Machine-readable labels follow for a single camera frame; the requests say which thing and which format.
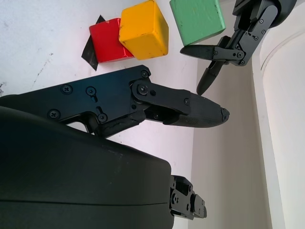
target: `wooden block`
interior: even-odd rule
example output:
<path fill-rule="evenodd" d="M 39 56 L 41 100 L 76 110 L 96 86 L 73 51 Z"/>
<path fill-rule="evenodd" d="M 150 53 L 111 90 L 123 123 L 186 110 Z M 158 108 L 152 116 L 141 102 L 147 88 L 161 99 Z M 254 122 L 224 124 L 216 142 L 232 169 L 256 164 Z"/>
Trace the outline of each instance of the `wooden block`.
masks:
<path fill-rule="evenodd" d="M 123 10 L 120 42 L 138 59 L 168 53 L 168 25 L 153 0 Z"/>
<path fill-rule="evenodd" d="M 171 0 L 170 5 L 184 46 L 225 30 L 218 0 Z"/>
<path fill-rule="evenodd" d="M 120 18 L 90 26 L 90 34 L 98 63 L 120 61 L 133 55 L 120 43 Z"/>

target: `black screw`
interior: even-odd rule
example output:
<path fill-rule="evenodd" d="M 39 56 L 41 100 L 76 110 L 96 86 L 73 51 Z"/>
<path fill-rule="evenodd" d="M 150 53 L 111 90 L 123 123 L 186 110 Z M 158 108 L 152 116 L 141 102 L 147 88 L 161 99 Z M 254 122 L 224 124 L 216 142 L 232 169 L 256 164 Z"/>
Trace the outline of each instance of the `black screw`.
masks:
<path fill-rule="evenodd" d="M 50 119 L 57 120 L 57 119 L 59 119 L 60 116 L 61 116 L 61 114 L 58 110 L 50 110 L 48 112 L 48 117 Z"/>
<path fill-rule="evenodd" d="M 72 87 L 71 87 L 70 85 L 68 85 L 68 84 L 65 84 L 65 85 L 63 85 L 63 86 L 61 87 L 61 92 L 62 92 L 63 94 L 71 94 L 72 91 L 73 91 Z"/>
<path fill-rule="evenodd" d="M 185 99 L 185 100 L 184 100 L 184 104 L 187 105 L 187 106 L 189 106 L 189 105 L 190 105 L 190 100 L 189 100 L 189 99 Z"/>
<path fill-rule="evenodd" d="M 87 93 L 87 95 L 93 96 L 93 95 L 96 94 L 96 90 L 95 90 L 94 87 L 88 87 L 88 88 L 86 89 L 86 93 Z"/>
<path fill-rule="evenodd" d="M 97 118 L 101 123 L 104 123 L 107 121 L 107 115 L 105 115 L 105 114 L 100 114 L 99 116 L 97 116 Z"/>
<path fill-rule="evenodd" d="M 148 71 L 146 71 L 146 70 L 142 70 L 142 71 L 141 71 L 141 75 L 142 75 L 143 78 L 149 77 L 149 73 L 148 73 Z"/>
<path fill-rule="evenodd" d="M 144 84 L 140 84 L 138 86 L 138 92 L 142 95 L 146 95 L 147 94 L 147 86 Z"/>
<path fill-rule="evenodd" d="M 177 195 L 174 193 L 172 196 L 172 204 L 177 204 L 178 203 L 178 197 Z"/>

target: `white surface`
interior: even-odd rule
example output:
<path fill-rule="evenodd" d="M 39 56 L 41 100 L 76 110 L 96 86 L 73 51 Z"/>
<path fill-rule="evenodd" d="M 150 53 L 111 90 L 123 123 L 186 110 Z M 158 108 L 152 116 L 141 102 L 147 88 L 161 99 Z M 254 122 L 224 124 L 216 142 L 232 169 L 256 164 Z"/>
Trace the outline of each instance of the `white surface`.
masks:
<path fill-rule="evenodd" d="M 226 31 L 204 43 L 217 44 L 222 36 L 233 34 L 234 3 L 222 4 Z M 198 80 L 209 64 L 209 61 L 198 62 Z M 204 94 L 231 115 L 219 127 L 195 129 L 192 183 L 206 201 L 208 217 L 190 221 L 190 229 L 267 228 L 251 76 L 251 63 L 246 67 L 224 66 Z"/>
<path fill-rule="evenodd" d="M 304 228 L 304 10 L 299 2 L 288 19 L 268 33 L 258 54 L 287 229 Z M 259 77 L 262 73 L 254 74 L 257 81 Z"/>
<path fill-rule="evenodd" d="M 264 73 L 264 89 L 287 229 L 304 228 L 305 36 L 281 48 Z"/>
<path fill-rule="evenodd" d="M 99 15 L 106 20 L 120 17 L 124 8 L 140 2 L 0 0 L 1 95 L 25 93 L 139 64 L 150 68 L 152 82 L 195 92 L 197 60 L 179 54 L 183 45 L 169 1 L 157 1 L 170 27 L 167 56 L 100 64 L 97 72 L 81 58 L 89 26 Z M 146 121 L 112 140 L 163 158 L 170 162 L 173 174 L 191 177 L 192 128 Z M 187 225 L 187 220 L 178 218 L 174 228 L 185 229 Z"/>

